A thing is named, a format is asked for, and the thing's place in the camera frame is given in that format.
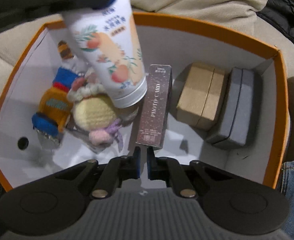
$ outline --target red stripe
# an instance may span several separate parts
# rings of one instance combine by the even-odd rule
[[[60,89],[60,90],[62,90],[62,91],[64,91],[64,92],[69,92],[69,88],[68,87],[66,87],[65,85],[63,85],[63,84],[61,84],[60,82],[54,82],[53,84],[52,84],[52,86],[54,87],[54,88],[58,88],[58,89]]]

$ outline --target gray ribbed surface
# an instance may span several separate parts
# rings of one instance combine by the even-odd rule
[[[290,240],[281,230],[263,236],[226,231],[209,220],[195,200],[177,197],[172,189],[147,194],[117,189],[106,200],[92,201],[71,227],[43,237],[7,232],[1,240]]]

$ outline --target yellow crocheted ball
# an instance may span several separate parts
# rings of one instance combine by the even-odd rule
[[[106,95],[96,95],[75,104],[73,116],[75,123],[87,131],[105,128],[117,119],[116,109]]]

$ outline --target round hole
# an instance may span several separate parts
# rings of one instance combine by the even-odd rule
[[[20,150],[25,150],[29,145],[29,140],[27,137],[21,137],[19,140],[18,140],[18,148]]]

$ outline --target metal screw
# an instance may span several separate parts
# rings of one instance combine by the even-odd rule
[[[95,198],[105,198],[108,195],[104,189],[96,189],[94,190],[91,195]]]
[[[180,192],[180,195],[182,195],[183,197],[192,198],[196,196],[196,192],[192,189],[186,188]]]

